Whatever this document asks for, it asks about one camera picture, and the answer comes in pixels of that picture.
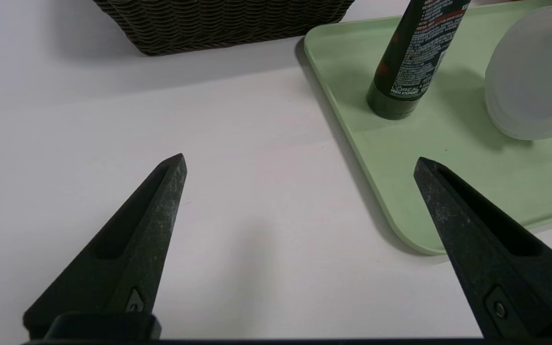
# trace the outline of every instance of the white surface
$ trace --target white surface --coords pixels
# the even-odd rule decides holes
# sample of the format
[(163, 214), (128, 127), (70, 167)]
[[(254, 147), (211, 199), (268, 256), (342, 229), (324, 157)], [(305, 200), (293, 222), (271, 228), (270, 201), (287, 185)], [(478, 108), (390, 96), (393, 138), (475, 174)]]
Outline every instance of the white surface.
[(506, 135), (552, 138), (552, 6), (519, 20), (499, 42), (487, 67), (486, 103)]
[(90, 0), (0, 0), (0, 344), (178, 152), (164, 338), (480, 335), (447, 258), (386, 225), (299, 42), (141, 57)]

